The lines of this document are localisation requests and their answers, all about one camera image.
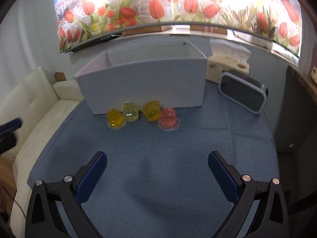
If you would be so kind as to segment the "orange jelly cup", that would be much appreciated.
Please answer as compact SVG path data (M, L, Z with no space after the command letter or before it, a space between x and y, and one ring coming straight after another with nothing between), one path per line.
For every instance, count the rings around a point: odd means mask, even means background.
M125 119L117 109L111 109L107 113L108 127L117 130L125 125Z
M158 101L151 101L146 103L142 107L142 112L145 114L146 118L153 122L161 118L161 105Z

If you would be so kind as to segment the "pale green jelly cup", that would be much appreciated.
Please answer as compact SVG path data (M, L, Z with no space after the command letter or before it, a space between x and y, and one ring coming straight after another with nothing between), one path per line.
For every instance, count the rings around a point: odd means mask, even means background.
M125 121L134 122L139 119L139 106L132 102L123 102L121 105Z

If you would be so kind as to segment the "pink jelly cup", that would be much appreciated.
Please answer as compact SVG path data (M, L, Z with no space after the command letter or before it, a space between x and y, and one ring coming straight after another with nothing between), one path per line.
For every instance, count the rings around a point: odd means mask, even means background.
M180 119L177 117L176 111L173 108L164 108L161 113L161 118L158 121L158 127L160 129L170 132L180 126Z

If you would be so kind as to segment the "cream leather sofa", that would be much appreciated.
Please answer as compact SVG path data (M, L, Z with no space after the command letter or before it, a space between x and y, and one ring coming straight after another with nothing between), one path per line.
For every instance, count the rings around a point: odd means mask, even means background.
M16 237L24 237L25 217L32 189L30 172L43 149L67 116L83 101L75 80L51 84L42 67L29 73L1 103L1 123L22 119L16 131L17 145L2 155L12 165L17 192L10 227Z

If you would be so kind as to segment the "blue tablecloth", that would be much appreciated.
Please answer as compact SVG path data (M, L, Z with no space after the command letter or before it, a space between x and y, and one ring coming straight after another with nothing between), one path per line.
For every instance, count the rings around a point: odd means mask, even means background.
M232 208L211 173L212 151L255 180L278 177L265 114L254 115L207 82L200 107L178 108L177 130L145 117L111 130L81 102L52 136L27 183L59 182L98 151L107 167L83 209L103 237L211 237Z

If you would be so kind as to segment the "wooden side shelf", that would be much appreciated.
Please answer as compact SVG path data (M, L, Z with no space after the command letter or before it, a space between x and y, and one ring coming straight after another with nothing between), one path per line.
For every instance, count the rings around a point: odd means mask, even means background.
M306 90L308 95L317 104L317 88L316 84L306 75L304 75L301 71L299 71L296 67L289 65L288 69L291 74L297 79L297 81L301 84L301 86Z

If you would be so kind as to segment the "grey framed speaker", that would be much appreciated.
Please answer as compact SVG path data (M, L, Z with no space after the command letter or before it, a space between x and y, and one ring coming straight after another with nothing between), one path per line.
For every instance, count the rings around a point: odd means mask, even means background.
M221 95L255 115L263 111L269 94L264 84L237 71L224 71L220 75L218 90Z

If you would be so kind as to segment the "tulip pattern curtain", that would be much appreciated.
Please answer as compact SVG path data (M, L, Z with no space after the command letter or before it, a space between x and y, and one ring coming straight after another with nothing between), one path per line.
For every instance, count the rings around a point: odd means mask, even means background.
M124 28L161 23L222 25L273 40L293 54L301 43L297 0L53 0L60 52Z

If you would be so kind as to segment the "cream tissue box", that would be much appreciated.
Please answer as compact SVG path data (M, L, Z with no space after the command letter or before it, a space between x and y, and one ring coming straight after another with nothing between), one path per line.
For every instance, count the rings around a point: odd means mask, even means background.
M207 59L206 80L218 83L221 74L226 71L237 71L249 76L250 64L247 60L251 57L251 51L238 46L213 46L212 55Z

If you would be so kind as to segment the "white storage box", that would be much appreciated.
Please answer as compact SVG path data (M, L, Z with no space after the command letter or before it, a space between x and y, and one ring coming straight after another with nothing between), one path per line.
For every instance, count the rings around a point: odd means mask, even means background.
M207 57L188 40L162 41L103 51L74 76L93 114L142 106L201 106Z

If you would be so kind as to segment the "cardboard box on sill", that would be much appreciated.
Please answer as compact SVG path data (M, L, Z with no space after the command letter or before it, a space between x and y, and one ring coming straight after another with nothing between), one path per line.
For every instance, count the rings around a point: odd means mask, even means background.
M222 27L190 25L190 30L227 35L227 29Z

